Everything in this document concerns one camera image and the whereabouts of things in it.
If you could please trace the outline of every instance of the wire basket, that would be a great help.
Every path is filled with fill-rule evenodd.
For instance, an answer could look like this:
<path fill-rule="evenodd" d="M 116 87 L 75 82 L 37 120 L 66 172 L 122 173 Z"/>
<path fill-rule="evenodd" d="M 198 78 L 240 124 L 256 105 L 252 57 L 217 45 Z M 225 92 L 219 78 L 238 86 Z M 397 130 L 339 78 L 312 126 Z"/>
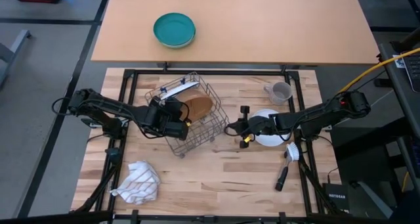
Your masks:
<path fill-rule="evenodd" d="M 210 113 L 201 119 L 193 122 L 188 128 L 188 135 L 185 141 L 171 137 L 165 137 L 168 145 L 175 156 L 180 158 L 185 157 L 185 154 L 196 148 L 203 143 L 210 141 L 213 142 L 217 135 L 223 132 L 224 127 L 229 123 L 226 112 L 222 109 L 221 99 L 217 96 L 214 89 L 205 83 L 203 78 L 196 72 L 189 73 L 186 76 L 178 78 L 172 82 L 166 83 L 157 89 L 153 89 L 144 96 L 148 103 L 152 100 L 153 96 L 161 98 L 164 93 L 181 86 L 188 82 L 199 82 L 193 88 L 207 94 L 213 101 Z"/>

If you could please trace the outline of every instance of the teal bowl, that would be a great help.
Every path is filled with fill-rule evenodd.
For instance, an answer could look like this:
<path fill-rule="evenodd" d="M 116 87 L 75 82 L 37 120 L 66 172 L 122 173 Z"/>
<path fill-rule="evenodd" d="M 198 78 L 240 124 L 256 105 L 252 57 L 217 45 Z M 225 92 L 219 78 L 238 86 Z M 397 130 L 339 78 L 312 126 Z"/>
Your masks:
<path fill-rule="evenodd" d="M 196 27 L 192 20 L 181 13 L 169 13 L 160 16 L 154 26 L 153 32 L 166 47 L 181 48 L 190 44 L 196 35 Z"/>

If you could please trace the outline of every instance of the brown bowl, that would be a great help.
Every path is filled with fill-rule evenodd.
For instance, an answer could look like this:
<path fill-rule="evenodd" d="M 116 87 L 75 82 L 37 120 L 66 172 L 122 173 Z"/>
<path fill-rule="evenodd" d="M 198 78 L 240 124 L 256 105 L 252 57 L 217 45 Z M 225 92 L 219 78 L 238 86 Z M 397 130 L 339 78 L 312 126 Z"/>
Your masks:
<path fill-rule="evenodd" d="M 210 113 L 211 107 L 213 106 L 213 101 L 210 99 L 209 95 L 202 93 L 198 89 L 187 89 L 178 94 L 177 99 L 188 105 L 190 109 L 188 119 L 190 119 L 191 122 L 206 116 Z M 182 105 L 181 111 L 182 115 L 180 118 L 184 120 L 188 109 L 185 105 Z"/>

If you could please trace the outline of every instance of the scrub brush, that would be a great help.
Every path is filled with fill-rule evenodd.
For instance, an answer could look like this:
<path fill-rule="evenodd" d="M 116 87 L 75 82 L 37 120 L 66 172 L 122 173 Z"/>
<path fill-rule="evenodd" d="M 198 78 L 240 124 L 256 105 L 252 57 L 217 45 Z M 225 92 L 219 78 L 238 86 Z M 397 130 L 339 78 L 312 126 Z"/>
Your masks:
<path fill-rule="evenodd" d="M 294 142 L 287 145 L 284 156 L 286 157 L 285 166 L 283 167 L 282 172 L 280 173 L 280 176 L 278 177 L 276 186 L 274 187 L 277 191 L 282 191 L 283 189 L 287 172 L 289 171 L 289 163 L 299 160 L 299 149 L 297 149 L 297 146 Z"/>

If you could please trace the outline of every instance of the striped dish towel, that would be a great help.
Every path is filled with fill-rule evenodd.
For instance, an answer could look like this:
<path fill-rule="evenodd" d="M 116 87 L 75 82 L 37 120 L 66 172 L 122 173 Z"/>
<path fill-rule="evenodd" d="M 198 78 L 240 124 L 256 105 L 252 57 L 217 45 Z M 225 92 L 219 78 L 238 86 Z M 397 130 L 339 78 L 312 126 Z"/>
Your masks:
<path fill-rule="evenodd" d="M 111 190 L 114 196 L 120 195 L 130 204 L 143 204 L 158 196 L 160 179 L 153 167 L 146 161 L 129 164 L 130 175 L 118 189 Z"/>

